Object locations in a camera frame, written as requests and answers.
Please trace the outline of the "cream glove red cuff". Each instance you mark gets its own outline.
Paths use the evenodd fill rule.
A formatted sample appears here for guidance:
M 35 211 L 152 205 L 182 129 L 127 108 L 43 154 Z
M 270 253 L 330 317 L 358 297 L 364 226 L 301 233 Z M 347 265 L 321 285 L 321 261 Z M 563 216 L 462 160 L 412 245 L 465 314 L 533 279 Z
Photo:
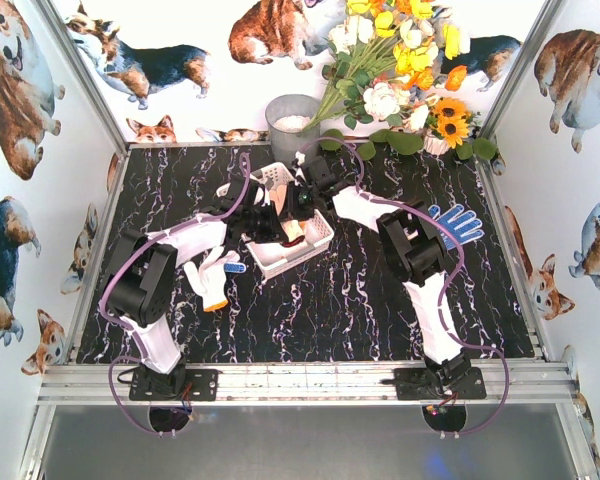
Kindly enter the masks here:
M 291 248 L 301 244 L 306 237 L 307 221 L 288 220 L 281 223 L 281 226 L 287 236 L 287 240 L 281 245 L 285 248 Z

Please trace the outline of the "white plastic storage basket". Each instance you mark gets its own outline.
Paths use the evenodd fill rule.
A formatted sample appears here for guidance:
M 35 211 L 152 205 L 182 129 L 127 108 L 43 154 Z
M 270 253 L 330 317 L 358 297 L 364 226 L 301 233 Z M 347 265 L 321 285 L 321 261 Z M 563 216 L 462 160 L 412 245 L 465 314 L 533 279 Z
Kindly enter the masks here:
M 274 162 L 256 170 L 251 174 L 250 180 L 256 180 L 264 186 L 265 193 L 260 193 L 256 199 L 264 198 L 269 203 L 269 191 L 278 185 L 287 184 L 293 177 L 284 164 Z M 334 236 L 333 228 L 318 210 L 314 211 L 314 216 L 307 222 L 305 240 L 291 248 L 285 248 L 281 243 L 256 244 L 246 242 L 246 237 L 241 239 L 264 278 L 271 279 L 327 250 Z

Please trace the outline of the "white glove blue finger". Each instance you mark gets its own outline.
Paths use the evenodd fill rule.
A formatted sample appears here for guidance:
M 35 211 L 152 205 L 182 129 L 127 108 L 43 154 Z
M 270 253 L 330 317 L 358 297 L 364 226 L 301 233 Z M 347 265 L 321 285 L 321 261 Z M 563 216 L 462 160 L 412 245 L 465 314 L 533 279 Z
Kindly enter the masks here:
M 239 254 L 234 250 L 225 253 L 223 246 L 213 248 L 199 265 L 188 261 L 183 268 L 192 290 L 201 298 L 205 312 L 219 310 L 228 304 L 225 294 L 227 273 L 246 271 Z

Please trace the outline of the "blue dotted work glove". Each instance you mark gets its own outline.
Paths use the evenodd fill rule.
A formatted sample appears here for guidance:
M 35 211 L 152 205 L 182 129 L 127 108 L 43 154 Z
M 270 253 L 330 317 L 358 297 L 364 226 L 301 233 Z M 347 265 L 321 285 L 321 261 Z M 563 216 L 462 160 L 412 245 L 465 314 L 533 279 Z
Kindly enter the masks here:
M 457 243 L 465 245 L 475 242 L 484 236 L 482 221 L 473 210 L 466 209 L 462 204 L 455 204 L 446 211 L 434 204 L 428 208 L 429 216 L 440 224 L 451 236 L 440 231 L 448 251 L 457 247 Z

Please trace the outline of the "cream knit glove pair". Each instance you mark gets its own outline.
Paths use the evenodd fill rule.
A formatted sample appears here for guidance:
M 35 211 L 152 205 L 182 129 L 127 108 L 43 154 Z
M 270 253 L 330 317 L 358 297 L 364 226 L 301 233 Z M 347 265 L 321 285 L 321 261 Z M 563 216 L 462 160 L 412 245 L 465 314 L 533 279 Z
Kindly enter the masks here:
M 283 221 L 286 219 L 285 205 L 287 196 L 287 185 L 281 184 L 269 191 L 271 203 L 274 205 L 278 218 Z

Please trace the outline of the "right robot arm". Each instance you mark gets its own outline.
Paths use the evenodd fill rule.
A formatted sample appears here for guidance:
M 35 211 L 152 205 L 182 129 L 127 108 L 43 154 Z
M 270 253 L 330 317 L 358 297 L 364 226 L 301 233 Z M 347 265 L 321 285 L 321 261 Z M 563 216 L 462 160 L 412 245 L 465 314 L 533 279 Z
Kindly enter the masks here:
M 427 209 L 372 195 L 336 177 L 322 157 L 298 152 L 282 217 L 304 220 L 316 210 L 332 212 L 379 235 L 387 266 L 407 291 L 431 369 L 452 369 L 465 360 L 444 292 L 447 248 Z

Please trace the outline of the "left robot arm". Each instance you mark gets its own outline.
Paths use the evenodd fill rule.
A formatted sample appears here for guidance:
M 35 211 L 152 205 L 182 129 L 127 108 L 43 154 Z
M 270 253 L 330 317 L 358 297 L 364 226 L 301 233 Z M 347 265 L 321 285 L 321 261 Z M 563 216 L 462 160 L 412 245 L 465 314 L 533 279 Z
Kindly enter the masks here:
M 181 361 L 167 321 L 177 268 L 185 269 L 204 306 L 218 309 L 226 304 L 226 275 L 245 271 L 238 253 L 227 247 L 243 237 L 260 243 L 287 238 L 269 198 L 270 187 L 254 176 L 235 180 L 209 209 L 181 224 L 121 236 L 98 309 L 135 341 L 144 366 L 169 374 Z

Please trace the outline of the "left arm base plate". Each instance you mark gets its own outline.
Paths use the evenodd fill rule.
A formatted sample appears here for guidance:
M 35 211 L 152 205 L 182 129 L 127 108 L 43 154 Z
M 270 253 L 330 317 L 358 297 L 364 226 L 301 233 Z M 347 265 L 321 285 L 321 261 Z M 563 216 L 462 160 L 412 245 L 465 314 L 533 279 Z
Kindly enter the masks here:
M 169 374 L 157 373 L 144 365 L 137 367 L 129 389 L 131 401 L 214 401 L 219 371 L 177 366 Z

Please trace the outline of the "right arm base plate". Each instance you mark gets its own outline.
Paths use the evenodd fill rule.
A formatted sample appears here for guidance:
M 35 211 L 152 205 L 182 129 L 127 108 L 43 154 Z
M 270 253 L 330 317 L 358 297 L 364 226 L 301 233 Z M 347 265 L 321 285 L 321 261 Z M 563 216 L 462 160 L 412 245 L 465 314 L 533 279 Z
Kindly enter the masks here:
M 398 368 L 393 377 L 382 379 L 382 385 L 395 388 L 399 400 L 443 400 L 453 395 L 459 400 L 483 400 L 487 397 L 485 383 L 479 368 L 471 367 L 467 373 L 444 385 L 426 368 Z

